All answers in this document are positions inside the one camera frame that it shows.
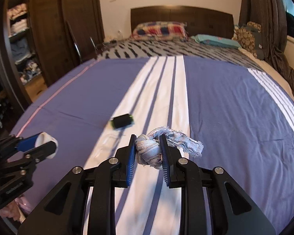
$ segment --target mattress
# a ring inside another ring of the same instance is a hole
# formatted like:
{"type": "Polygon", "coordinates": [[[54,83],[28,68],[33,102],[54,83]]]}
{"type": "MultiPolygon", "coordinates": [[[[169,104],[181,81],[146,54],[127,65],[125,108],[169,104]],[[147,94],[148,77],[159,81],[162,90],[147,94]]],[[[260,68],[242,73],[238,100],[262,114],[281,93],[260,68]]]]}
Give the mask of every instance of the mattress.
{"type": "Polygon", "coordinates": [[[221,48],[189,39],[182,41],[120,41],[113,48],[104,51],[98,59],[142,58],[152,56],[198,56],[217,61],[262,70],[262,68],[237,49],[221,48]]]}
{"type": "MultiPolygon", "coordinates": [[[[202,157],[189,158],[203,168],[223,167],[277,233],[289,223],[293,100],[262,70],[195,56],[90,60],[49,87],[12,131],[45,131],[59,142],[57,155],[37,164],[26,197],[36,206],[74,166],[95,167],[128,145],[131,134],[164,125],[200,140],[202,157]],[[114,130],[109,120],[125,113],[134,125],[114,130]]],[[[178,234],[180,203],[180,189],[168,189],[161,170],[138,165],[131,187],[115,190],[117,234],[178,234]]]]}

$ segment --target wooden headboard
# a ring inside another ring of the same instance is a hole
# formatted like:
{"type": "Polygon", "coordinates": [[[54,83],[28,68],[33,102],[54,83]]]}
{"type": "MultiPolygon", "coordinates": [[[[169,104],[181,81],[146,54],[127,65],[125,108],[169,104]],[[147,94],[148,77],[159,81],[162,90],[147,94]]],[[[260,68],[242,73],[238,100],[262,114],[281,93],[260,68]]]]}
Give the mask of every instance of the wooden headboard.
{"type": "Polygon", "coordinates": [[[231,39],[233,15],[190,6],[149,6],[131,9],[131,28],[150,21],[176,21],[187,23],[189,36],[209,34],[231,39]]]}

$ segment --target curtain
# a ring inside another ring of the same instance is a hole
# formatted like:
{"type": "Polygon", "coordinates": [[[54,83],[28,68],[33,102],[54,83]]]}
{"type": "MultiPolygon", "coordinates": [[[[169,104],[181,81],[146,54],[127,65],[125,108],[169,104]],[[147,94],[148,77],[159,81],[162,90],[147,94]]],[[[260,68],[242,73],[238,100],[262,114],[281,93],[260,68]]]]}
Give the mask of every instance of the curtain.
{"type": "Polygon", "coordinates": [[[294,70],[284,55],[287,22],[282,0],[242,0],[239,25],[261,24],[265,61],[289,83],[294,95],[294,70]]]}

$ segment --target metal screw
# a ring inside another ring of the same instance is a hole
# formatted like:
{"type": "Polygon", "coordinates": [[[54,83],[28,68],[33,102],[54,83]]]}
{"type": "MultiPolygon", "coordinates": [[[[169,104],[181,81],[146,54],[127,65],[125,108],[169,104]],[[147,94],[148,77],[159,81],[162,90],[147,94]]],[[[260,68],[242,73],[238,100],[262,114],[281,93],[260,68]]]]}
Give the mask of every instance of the metal screw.
{"type": "Polygon", "coordinates": [[[72,169],[72,172],[73,172],[74,174],[79,174],[81,171],[82,171],[82,168],[81,168],[81,167],[78,167],[78,166],[76,166],[76,167],[74,167],[74,168],[72,169]]]}
{"type": "Polygon", "coordinates": [[[214,169],[214,171],[217,173],[217,174],[222,174],[224,172],[224,170],[221,168],[221,167],[216,167],[214,169]]]}
{"type": "Polygon", "coordinates": [[[184,165],[188,163],[188,160],[186,158],[180,158],[179,163],[184,165]]]}
{"type": "Polygon", "coordinates": [[[118,161],[119,160],[117,158],[115,158],[115,157],[112,157],[112,158],[109,159],[109,163],[111,163],[111,164],[117,164],[118,161]]]}

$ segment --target pink line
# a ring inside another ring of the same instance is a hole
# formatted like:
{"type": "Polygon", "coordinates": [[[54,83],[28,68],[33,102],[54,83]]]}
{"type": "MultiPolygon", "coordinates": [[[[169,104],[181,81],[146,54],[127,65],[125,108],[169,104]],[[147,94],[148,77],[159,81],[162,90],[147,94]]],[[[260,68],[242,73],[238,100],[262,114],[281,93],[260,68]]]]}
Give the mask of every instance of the pink line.
{"type": "Polygon", "coordinates": [[[88,65],[84,70],[82,70],[79,74],[77,74],[75,77],[73,77],[72,79],[70,79],[68,82],[66,82],[62,87],[60,87],[52,96],[50,96],[43,104],[39,105],[39,107],[35,110],[35,112],[30,116],[30,118],[27,120],[27,122],[23,125],[23,127],[21,128],[21,130],[18,132],[18,134],[16,135],[16,137],[19,137],[20,134],[23,132],[23,130],[25,129],[25,127],[31,122],[31,120],[34,118],[34,116],[38,113],[38,111],[41,110],[41,108],[43,106],[45,106],[49,101],[51,101],[58,93],[60,93],[67,85],[69,85],[72,81],[76,80],[79,76],[81,76],[85,71],[87,71],[90,67],[92,67],[94,64],[96,64],[97,62],[99,62],[98,60],[96,60],[95,62],[93,62],[92,64],[88,65]]]}

